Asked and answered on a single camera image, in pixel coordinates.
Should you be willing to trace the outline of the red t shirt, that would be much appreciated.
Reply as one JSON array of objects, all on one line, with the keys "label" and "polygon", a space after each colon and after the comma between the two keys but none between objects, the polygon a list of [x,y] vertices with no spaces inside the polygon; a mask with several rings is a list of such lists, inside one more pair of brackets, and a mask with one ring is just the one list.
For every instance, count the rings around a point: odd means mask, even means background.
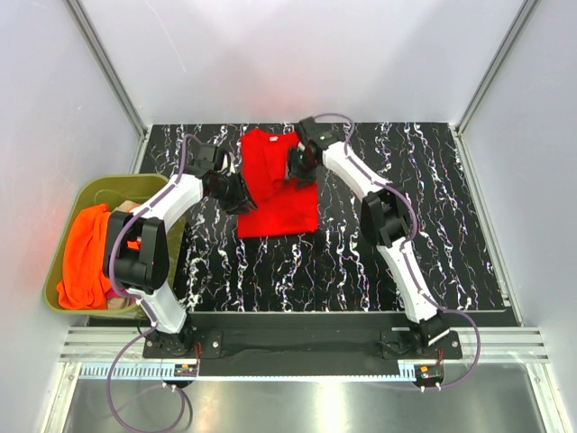
[{"label": "red t shirt", "polygon": [[318,228],[317,185],[300,188],[286,178],[296,133],[253,129],[241,140],[242,174],[257,208],[238,216],[242,239],[311,233]]}]

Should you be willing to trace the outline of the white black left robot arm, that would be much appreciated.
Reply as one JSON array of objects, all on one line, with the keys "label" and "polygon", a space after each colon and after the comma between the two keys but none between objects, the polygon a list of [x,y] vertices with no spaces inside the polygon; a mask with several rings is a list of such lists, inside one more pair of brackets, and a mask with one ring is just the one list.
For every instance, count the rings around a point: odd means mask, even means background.
[{"label": "white black left robot arm", "polygon": [[146,343],[163,353],[184,357],[198,349],[186,310],[169,283],[168,234],[178,220],[205,198],[228,215],[243,215],[257,205],[231,153],[202,144],[192,163],[181,163],[166,186],[130,211],[108,219],[103,274],[114,293],[133,299],[151,322]]}]

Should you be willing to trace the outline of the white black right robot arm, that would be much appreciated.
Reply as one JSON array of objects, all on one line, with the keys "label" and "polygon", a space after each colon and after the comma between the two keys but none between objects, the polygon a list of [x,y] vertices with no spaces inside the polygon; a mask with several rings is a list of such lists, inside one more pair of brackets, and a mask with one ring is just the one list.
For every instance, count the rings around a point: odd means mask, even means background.
[{"label": "white black right robot arm", "polygon": [[316,169],[323,166],[344,182],[361,202],[362,236],[383,257],[397,284],[408,331],[390,350],[398,355],[433,355],[449,327],[414,254],[418,221],[407,197],[361,160],[350,145],[349,134],[318,123],[315,116],[300,120],[295,132],[298,145],[288,152],[286,177],[300,187],[309,186],[316,180]]}]

